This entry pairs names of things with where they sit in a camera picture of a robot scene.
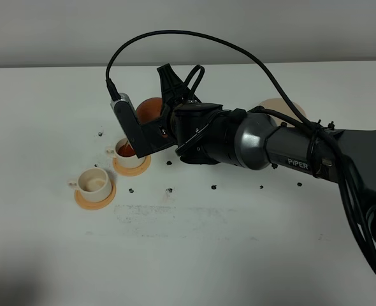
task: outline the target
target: white table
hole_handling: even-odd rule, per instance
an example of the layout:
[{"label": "white table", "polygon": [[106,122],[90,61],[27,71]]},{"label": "white table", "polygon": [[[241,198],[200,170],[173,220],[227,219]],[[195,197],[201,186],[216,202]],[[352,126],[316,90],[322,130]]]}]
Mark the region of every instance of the white table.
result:
[{"label": "white table", "polygon": [[[311,120],[376,129],[376,62],[268,67]],[[113,173],[104,149],[124,135],[104,72],[0,69],[0,275],[34,279],[34,305],[376,305],[330,182],[187,165],[170,148],[144,174],[115,176],[106,208],[78,207],[67,179],[95,164]],[[112,79],[135,106],[161,94],[155,67],[113,68]],[[197,95],[245,109],[278,97],[251,64],[206,66]]]}]

